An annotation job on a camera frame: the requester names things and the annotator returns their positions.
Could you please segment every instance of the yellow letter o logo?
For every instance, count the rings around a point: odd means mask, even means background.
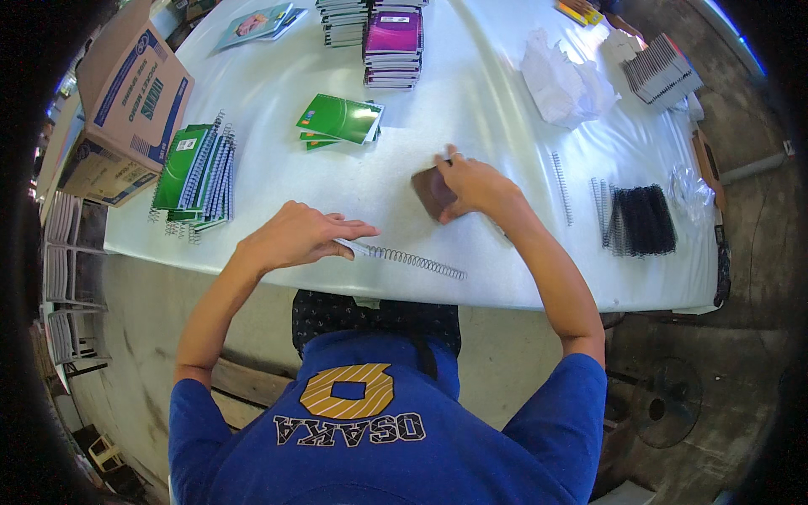
[[[389,363],[353,364],[323,370],[309,379],[300,402],[312,415],[330,419],[378,415],[393,401],[393,378],[385,373],[389,366]],[[349,400],[331,396],[335,382],[363,382],[364,398]]]

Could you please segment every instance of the black strap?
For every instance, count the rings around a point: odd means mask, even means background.
[[[424,337],[413,336],[409,337],[412,345],[415,346],[415,351],[418,353],[418,370],[432,378],[433,381],[438,380],[438,364],[435,361],[435,353],[427,344]]]

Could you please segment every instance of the barcode sticker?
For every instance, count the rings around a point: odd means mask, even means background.
[[[189,138],[184,141],[179,141],[179,143],[177,144],[177,150],[184,151],[186,149],[193,149],[194,145],[196,145],[196,139]]]

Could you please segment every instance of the stack of green notebooks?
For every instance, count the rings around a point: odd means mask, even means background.
[[[174,134],[154,190],[150,221],[167,211],[166,233],[198,243],[198,233],[233,220],[235,136],[219,134],[224,113],[213,124],[189,124]]]
[[[297,121],[303,130],[300,139],[307,151],[339,142],[357,145],[375,142],[381,135],[379,121],[384,110],[384,105],[372,100],[354,102],[319,94]]]

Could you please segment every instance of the white tablecloth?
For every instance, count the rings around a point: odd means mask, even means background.
[[[237,242],[286,200],[370,222],[383,230],[367,243],[420,255],[468,272],[453,280],[374,258],[326,258],[274,271],[263,281],[354,296],[541,309],[524,263],[494,226],[469,215],[433,222],[410,187],[432,155],[453,142],[523,189],[534,210],[569,251],[603,312],[712,305],[717,251],[712,226],[682,233],[676,252],[615,257],[600,246],[590,178],[620,187],[658,183],[677,162],[694,166],[687,118],[659,116],[628,89],[601,44],[609,27],[581,28],[552,0],[435,0],[423,11],[422,77],[411,92],[367,90],[360,47],[325,48],[314,1],[309,15],[275,42],[211,54],[230,20],[274,0],[225,0],[183,43],[177,56],[196,79],[183,124],[211,121],[220,109],[238,139],[235,220],[204,233],[198,246],[147,222],[152,191],[110,209],[109,252],[218,273]],[[570,132],[544,122],[518,72],[530,30],[543,27],[573,61],[594,60],[623,99],[603,118]],[[377,145],[306,153],[295,128],[317,93],[374,99],[386,106]],[[567,226],[550,154],[558,151],[574,224]]]

